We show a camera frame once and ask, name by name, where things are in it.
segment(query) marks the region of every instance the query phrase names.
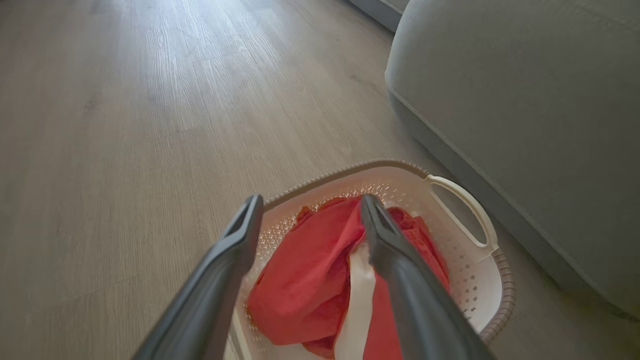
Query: clothes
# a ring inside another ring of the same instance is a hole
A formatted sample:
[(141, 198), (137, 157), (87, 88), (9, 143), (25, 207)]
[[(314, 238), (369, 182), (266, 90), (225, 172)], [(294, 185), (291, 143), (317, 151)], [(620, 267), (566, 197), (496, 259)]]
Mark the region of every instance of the clothes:
[[(422, 219), (401, 208), (388, 211), (448, 290), (446, 263)], [(247, 307), (275, 345), (302, 343), (331, 359), (349, 307), (349, 256), (364, 239), (360, 197), (329, 200), (317, 212), (305, 207), (296, 220), (258, 277)], [(401, 358), (387, 285), (376, 274), (364, 359)]]

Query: basket hole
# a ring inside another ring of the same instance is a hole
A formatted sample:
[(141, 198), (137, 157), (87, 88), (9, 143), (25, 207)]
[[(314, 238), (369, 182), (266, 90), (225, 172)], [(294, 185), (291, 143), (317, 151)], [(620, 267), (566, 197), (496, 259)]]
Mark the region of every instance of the basket hole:
[(434, 185), (433, 192), (440, 198), (442, 203), (449, 208), (449, 211), (451, 211), (458, 221), (460, 221), (462, 226), (467, 228), (471, 235), (481, 243), (486, 243), (486, 237), (484, 236), (484, 231), (482, 230), (480, 222), (473, 214), (473, 211), (471, 211), (471, 209), (462, 200), (449, 190), (437, 184)]

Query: red garment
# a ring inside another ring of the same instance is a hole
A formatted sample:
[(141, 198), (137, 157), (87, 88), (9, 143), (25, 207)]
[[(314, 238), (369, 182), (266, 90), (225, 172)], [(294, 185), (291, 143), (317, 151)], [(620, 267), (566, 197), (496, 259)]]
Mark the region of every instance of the red garment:
[[(449, 289), (447, 266), (421, 218), (387, 209), (407, 239)], [(262, 270), (247, 300), (258, 330), (275, 345), (302, 343), (333, 358), (349, 307), (349, 254), (363, 240), (360, 197), (335, 198), (317, 212), (304, 207)], [(402, 359), (386, 282), (376, 274), (364, 359)]]

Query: beige basket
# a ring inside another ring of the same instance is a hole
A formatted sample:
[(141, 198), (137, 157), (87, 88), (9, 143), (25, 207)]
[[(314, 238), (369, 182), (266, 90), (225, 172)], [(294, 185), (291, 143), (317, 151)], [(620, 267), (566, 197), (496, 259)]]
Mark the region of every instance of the beige basket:
[[(483, 228), (478, 241), (434, 192), (441, 186), (471, 208)], [(294, 225), (302, 206), (316, 208), (336, 196), (376, 194), (385, 205), (420, 215), (447, 260), (452, 297), (485, 343), (502, 330), (515, 305), (515, 283), (498, 248), (491, 220), (471, 194), (452, 181), (406, 162), (378, 160), (315, 178), (267, 201), (255, 263), (243, 279), (227, 341), (225, 359), (315, 359), (301, 345), (277, 347), (253, 326), (246, 299), (267, 261)]]

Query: sofa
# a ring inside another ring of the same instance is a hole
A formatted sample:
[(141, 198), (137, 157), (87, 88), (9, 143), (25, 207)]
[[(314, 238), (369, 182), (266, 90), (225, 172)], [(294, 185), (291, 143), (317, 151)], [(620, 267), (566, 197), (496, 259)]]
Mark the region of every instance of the sofa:
[(398, 119), (560, 285), (640, 317), (640, 2), (411, 0)]

